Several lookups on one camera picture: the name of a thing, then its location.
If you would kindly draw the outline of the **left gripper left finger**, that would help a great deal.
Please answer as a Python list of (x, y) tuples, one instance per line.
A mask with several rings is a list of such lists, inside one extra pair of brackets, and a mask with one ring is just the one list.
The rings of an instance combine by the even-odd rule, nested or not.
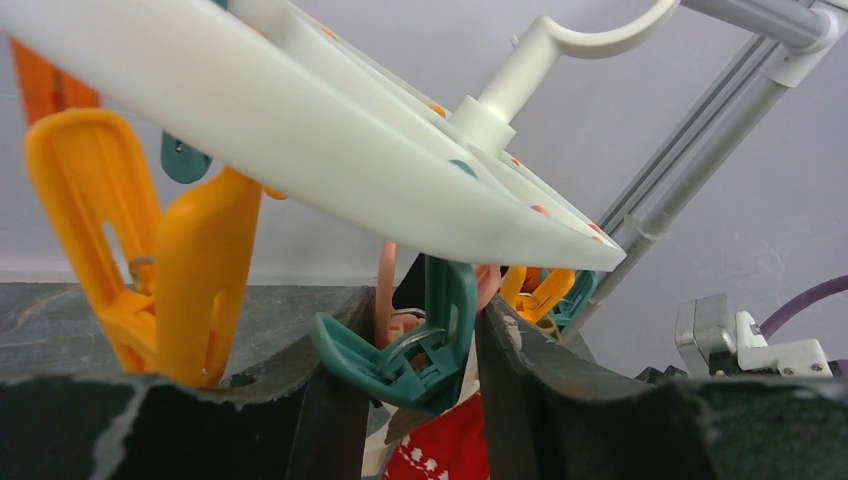
[(125, 373), (77, 286), (1, 290), (5, 479), (356, 479), (368, 398), (331, 377), (312, 317), (371, 332), (369, 287), (252, 286), (229, 369), (194, 389)]

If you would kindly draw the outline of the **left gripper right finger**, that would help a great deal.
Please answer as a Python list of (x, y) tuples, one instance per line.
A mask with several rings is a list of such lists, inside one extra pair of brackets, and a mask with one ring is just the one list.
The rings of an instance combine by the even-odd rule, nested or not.
[(476, 321), (495, 479), (843, 479), (847, 382), (646, 383), (585, 361), (501, 299)]

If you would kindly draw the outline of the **white clip hanger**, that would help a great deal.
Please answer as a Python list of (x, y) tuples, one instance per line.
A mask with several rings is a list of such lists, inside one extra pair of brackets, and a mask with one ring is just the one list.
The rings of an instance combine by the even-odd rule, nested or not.
[(629, 51), (676, 7), (598, 33), (541, 16), (448, 118), (287, 1), (5, 1), (1, 26), (225, 165), (408, 248), (610, 271), (624, 251), (506, 153), (510, 123), (561, 56)]

